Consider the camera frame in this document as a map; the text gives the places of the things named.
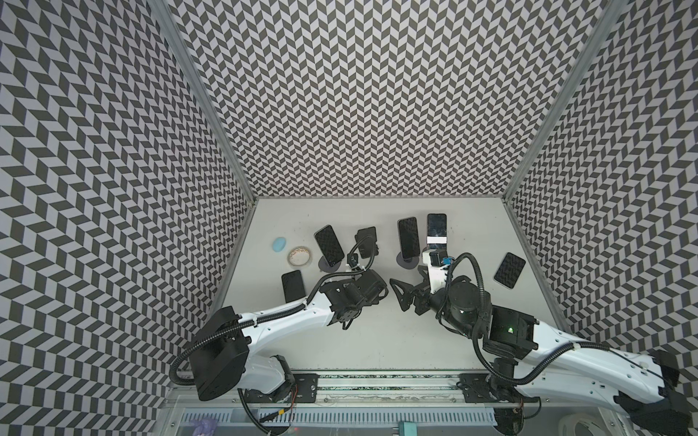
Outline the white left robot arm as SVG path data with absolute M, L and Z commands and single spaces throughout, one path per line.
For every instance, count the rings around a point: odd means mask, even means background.
M 263 351 L 301 332 L 333 324 L 347 330 L 366 307 L 387 296 L 385 280 L 371 265 L 359 265 L 356 250 L 347 259 L 349 271 L 321 277 L 307 297 L 260 312 L 238 314 L 232 307 L 215 312 L 170 364 L 170 381 L 196 387 L 200 401 L 232 390 L 286 399 L 296 378 L 284 356 Z

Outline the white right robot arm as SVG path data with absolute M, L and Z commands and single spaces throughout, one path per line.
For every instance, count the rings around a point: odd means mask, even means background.
M 472 254 L 439 265 L 433 256 L 425 254 L 421 283 L 392 279 L 391 288 L 403 311 L 433 312 L 448 332 L 470 340 L 493 400 L 561 397 L 617 412 L 649 432 L 688 434 L 692 412 L 670 352 L 621 351 L 495 305 Z

